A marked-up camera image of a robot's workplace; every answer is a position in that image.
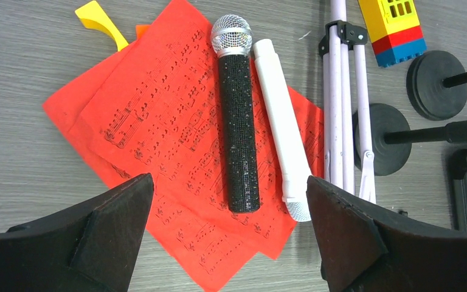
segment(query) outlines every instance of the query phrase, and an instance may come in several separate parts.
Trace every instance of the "microphone handle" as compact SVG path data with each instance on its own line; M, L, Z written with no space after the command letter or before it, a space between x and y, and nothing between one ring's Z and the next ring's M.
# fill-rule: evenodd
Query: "microphone handle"
M255 212L260 208L260 197L250 59L247 55L220 57L218 71L228 207L234 213Z

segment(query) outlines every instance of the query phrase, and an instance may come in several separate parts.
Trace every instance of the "white tripod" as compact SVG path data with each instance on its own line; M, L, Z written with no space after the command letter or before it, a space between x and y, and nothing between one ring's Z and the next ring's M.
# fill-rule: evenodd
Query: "white tripod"
M360 157L362 165L359 197L376 204L373 171L370 103L366 75L365 29L347 21L345 0L331 0L332 23L320 43L323 56L323 111L325 116L325 179L355 194L353 127L348 51L353 47L357 81Z

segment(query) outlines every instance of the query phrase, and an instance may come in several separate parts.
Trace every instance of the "wooden floor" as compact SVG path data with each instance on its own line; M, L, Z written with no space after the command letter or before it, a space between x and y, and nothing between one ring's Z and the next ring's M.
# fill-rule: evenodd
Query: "wooden floor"
M41 108L53 92L115 50L109 38L84 29L76 18L74 10L87 1L0 0L0 232L106 190ZM134 26L152 22L168 2L99 0L129 41L135 38ZM288 84L322 105L317 44L324 24L331 20L326 0L191 2L211 22L229 13L246 18L256 40L273 40ZM364 25L357 1L348 2L348 20ZM415 0L415 4L429 49L448 50L467 69L467 1ZM409 62L378 68L368 45L371 102L397 107L413 129L444 125L420 117L411 107L405 90L408 66ZM467 104L452 120L465 119ZM450 228L443 163L450 151L442 142L414 145L402 170L377 178L378 203ZM300 223L278 260L256 255L224 291L327 291L319 267L311 224ZM199 287L146 232L130 290L199 291Z

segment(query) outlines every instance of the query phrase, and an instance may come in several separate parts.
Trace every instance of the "gray wooden surface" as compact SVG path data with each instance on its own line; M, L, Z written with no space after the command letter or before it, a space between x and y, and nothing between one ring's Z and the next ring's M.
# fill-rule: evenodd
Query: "gray wooden surface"
M115 45L107 36L84 29L76 18L74 10L86 2L0 0L0 232L106 190L41 108L58 88L114 52ZM129 41L134 39L134 26L152 22L168 2L99 0ZM271 38L288 84L321 106L322 64L317 43L323 25L330 20L327 0L191 2L211 22L237 13L249 21L255 39ZM348 2L348 19L364 25L357 2ZM467 1L415 3L429 49L450 51L467 69ZM397 107L413 129L446 123L421 118L409 104L405 92L409 63L380 69L370 46L367 48L372 102ZM465 119L467 104L452 120ZM443 166L448 149L445 143L414 145L400 172L377 178L378 203L450 228ZM319 266L311 224L299 224L278 260L256 255L224 291L327 291ZM199 291L199 287L146 232L130 290Z

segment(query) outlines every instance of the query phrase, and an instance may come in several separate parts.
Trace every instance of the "lego brick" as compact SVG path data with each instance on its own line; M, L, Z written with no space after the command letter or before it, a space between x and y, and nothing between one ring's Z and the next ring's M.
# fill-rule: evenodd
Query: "lego brick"
M423 38L393 47L375 55L379 67L387 68L394 64L405 62L409 59L423 55L427 50L427 44Z
M410 29L387 35L380 40L373 42L372 47L375 55L378 55L385 50L389 50L393 47L397 47L411 41L419 40L420 38L423 38L421 26L415 26Z
M372 42L420 25L412 0L359 0Z

